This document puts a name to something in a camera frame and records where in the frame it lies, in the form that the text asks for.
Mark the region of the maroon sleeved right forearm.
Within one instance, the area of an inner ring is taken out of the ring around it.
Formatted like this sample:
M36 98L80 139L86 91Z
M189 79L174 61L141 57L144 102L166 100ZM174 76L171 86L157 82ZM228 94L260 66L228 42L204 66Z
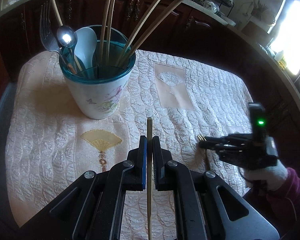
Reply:
M300 239L300 178L290 167L288 178L276 191L250 189L243 198L278 231L281 239Z

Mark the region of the white gloved right hand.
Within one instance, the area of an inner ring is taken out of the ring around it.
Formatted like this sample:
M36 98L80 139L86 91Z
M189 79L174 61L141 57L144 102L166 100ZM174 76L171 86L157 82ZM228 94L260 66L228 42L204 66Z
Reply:
M265 181L267 190L278 190L288 178L288 170L277 160L276 166L269 166L259 170L243 170L243 177L246 181L246 186L252 188L257 184L257 181Z

